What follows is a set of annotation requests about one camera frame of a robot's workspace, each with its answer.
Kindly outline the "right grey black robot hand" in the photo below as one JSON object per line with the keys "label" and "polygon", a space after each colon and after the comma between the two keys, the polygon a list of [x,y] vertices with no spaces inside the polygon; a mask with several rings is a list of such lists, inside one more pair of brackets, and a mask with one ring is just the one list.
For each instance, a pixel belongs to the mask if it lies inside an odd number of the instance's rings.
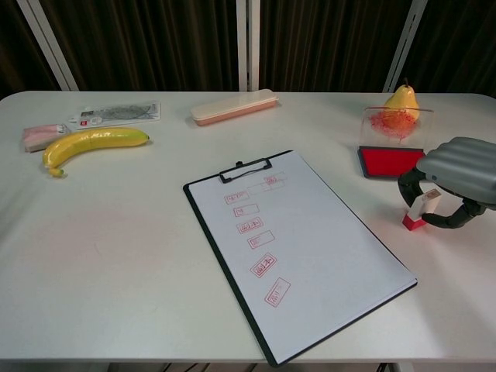
{"label": "right grey black robot hand", "polygon": [[402,174],[398,188],[409,209],[419,195],[432,189],[443,189],[461,198],[461,206],[452,215],[422,215],[432,226],[458,229],[488,209],[496,211],[496,144],[454,137]]}

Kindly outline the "white red rectangular stamp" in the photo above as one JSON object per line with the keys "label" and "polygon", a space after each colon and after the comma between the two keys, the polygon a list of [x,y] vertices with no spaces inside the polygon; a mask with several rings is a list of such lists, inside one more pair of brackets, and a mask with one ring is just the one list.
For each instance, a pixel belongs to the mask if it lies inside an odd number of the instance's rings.
{"label": "white red rectangular stamp", "polygon": [[427,224],[422,219],[425,213],[433,213],[441,199],[442,195],[437,189],[432,189],[419,195],[413,202],[409,211],[405,214],[402,223],[409,230],[413,231]]}

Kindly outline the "red ink pad clear lid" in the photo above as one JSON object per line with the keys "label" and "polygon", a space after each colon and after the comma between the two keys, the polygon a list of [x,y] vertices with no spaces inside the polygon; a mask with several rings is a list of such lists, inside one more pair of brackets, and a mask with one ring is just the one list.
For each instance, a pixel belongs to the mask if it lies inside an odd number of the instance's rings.
{"label": "red ink pad clear lid", "polygon": [[396,179],[411,170],[425,156],[433,117],[423,108],[365,108],[357,149],[363,175]]}

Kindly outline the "yellow pear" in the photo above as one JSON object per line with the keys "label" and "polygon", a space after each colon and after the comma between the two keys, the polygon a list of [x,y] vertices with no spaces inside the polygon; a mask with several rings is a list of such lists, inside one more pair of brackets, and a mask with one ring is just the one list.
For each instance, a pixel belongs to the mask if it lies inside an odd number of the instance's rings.
{"label": "yellow pear", "polygon": [[404,84],[399,86],[394,94],[384,103],[387,109],[398,109],[409,114],[415,121],[419,118],[419,104],[415,96],[415,90],[404,78]]}

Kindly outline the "cream pink pencil case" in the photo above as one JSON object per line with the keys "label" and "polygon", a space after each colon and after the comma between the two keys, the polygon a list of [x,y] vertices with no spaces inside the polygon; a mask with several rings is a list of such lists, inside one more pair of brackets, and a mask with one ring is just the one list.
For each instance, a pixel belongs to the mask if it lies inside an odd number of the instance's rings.
{"label": "cream pink pencil case", "polygon": [[270,89],[245,92],[236,97],[196,106],[191,117],[198,126],[206,126],[274,107],[278,96]]}

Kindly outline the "dark pleated curtain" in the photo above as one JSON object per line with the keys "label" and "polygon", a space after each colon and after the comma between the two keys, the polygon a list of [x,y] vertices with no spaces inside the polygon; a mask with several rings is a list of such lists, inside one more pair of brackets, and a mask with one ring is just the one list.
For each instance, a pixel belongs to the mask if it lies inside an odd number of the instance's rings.
{"label": "dark pleated curtain", "polygon": [[[379,92],[413,0],[260,0],[259,86]],[[236,0],[40,0],[82,91],[236,91]],[[496,98],[496,0],[428,0],[400,73]],[[60,88],[16,0],[0,0],[0,99]]]}

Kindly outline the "clear printed plastic packet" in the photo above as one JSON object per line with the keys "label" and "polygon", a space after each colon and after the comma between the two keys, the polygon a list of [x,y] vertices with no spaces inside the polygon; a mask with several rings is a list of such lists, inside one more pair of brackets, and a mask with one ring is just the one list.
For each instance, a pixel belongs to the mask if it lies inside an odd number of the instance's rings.
{"label": "clear printed plastic packet", "polygon": [[76,130],[124,126],[161,119],[161,104],[156,101],[106,106],[87,106],[68,119]]}

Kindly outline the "yellow banana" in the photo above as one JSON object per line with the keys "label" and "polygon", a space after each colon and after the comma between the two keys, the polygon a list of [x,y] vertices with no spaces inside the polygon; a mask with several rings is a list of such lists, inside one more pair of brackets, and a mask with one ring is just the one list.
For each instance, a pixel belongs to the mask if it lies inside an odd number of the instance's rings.
{"label": "yellow banana", "polygon": [[145,132],[125,127],[89,129],[55,140],[43,152],[43,166],[53,177],[63,177],[61,168],[71,158],[93,150],[142,146],[150,141]]}

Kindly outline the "pink wrapped tissue pack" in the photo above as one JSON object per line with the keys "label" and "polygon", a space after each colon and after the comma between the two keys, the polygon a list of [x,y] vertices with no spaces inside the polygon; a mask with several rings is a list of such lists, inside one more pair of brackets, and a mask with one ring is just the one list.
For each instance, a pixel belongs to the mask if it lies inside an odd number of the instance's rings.
{"label": "pink wrapped tissue pack", "polygon": [[46,149],[59,138],[71,134],[64,124],[53,124],[26,128],[22,133],[22,144],[27,153]]}

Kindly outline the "white slanted frame post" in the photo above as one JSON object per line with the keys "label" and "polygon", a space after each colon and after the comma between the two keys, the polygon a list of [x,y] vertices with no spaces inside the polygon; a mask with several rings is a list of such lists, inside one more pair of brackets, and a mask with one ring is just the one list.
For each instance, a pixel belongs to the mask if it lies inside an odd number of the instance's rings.
{"label": "white slanted frame post", "polygon": [[16,0],[62,91],[79,91],[77,82],[40,0]]}
{"label": "white slanted frame post", "polygon": [[428,2],[429,0],[412,0],[389,71],[387,73],[386,80],[384,82],[382,90],[383,93],[392,93],[396,89],[401,71],[405,65],[405,61],[408,57],[408,53]]}

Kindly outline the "white upright frame post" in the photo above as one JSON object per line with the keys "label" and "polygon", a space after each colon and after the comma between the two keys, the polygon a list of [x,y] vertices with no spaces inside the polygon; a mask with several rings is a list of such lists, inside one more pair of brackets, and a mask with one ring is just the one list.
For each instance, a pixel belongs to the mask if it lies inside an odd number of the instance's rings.
{"label": "white upright frame post", "polygon": [[236,0],[236,40],[240,91],[260,88],[260,0]]}

